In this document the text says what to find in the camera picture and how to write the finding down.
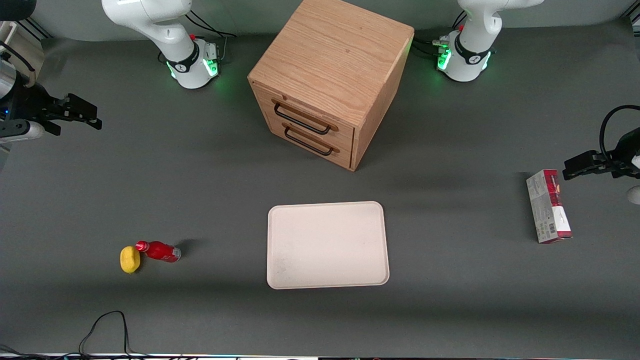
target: lemon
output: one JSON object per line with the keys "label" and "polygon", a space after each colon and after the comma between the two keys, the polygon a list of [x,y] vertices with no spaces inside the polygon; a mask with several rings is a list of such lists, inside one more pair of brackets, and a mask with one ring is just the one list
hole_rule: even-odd
{"label": "lemon", "polygon": [[140,267],[140,252],[133,246],[120,251],[120,267],[127,274],[133,274]]}

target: drawer handle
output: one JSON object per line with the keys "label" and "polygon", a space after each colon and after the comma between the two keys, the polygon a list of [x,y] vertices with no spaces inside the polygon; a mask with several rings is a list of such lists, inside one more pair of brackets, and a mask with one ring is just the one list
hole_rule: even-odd
{"label": "drawer handle", "polygon": [[307,144],[306,142],[300,140],[300,139],[296,139],[295,137],[289,135],[289,130],[291,130],[291,128],[289,126],[287,126],[286,129],[284,129],[284,136],[287,137],[287,139],[293,140],[294,142],[306,147],[307,149],[317,152],[318,154],[322,155],[322,156],[329,156],[331,155],[331,153],[333,152],[333,147],[329,147],[328,151],[322,151],[320,149],[318,149],[317,147],[313,147],[309,144]]}
{"label": "drawer handle", "polygon": [[296,120],[290,116],[288,116],[287,114],[281,113],[278,111],[278,109],[280,108],[280,103],[276,103],[276,106],[273,108],[273,111],[275,111],[276,115],[278,115],[279,117],[285,118],[291,122],[293,122],[294,124],[298,124],[302,127],[304,127],[307,130],[311,130],[316,134],[320,134],[320,135],[326,135],[329,130],[331,129],[331,126],[327,126],[326,129],[324,130],[320,130],[320,129],[316,129],[313,126],[307,125],[304,122],[300,121],[300,120]]}

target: gray tabletop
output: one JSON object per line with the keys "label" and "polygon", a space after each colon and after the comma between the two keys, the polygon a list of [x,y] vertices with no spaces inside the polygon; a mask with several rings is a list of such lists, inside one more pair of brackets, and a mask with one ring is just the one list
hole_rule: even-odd
{"label": "gray tabletop", "polygon": [[[104,129],[64,123],[0,174],[1,343],[72,351],[120,309],[142,352],[640,357],[637,182],[563,183],[575,237],[553,245],[535,240],[524,182],[640,102],[628,22],[506,29],[467,84],[411,55],[355,173],[268,131],[246,75],[272,39],[229,40],[221,77],[192,91],[149,41],[49,44],[42,83],[96,104]],[[617,115],[609,145],[637,120]],[[385,209],[386,285],[269,288],[272,206],[360,200]],[[120,249],[142,239],[184,259],[124,274]],[[87,350],[121,341],[107,318]]]}

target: white tray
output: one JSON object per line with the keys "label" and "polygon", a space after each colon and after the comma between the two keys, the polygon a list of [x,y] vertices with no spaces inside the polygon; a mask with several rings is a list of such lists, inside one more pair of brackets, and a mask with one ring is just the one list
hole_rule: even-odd
{"label": "white tray", "polygon": [[377,202],[285,205],[269,211],[270,287],[371,286],[388,278],[385,219]]}

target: red bottle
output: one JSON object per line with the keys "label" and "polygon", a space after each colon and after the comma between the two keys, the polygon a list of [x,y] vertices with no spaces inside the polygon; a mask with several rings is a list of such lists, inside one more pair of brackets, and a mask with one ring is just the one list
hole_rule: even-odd
{"label": "red bottle", "polygon": [[148,257],[156,260],[174,263],[180,259],[180,249],[177,247],[161,243],[160,241],[138,241],[136,249],[144,252]]}

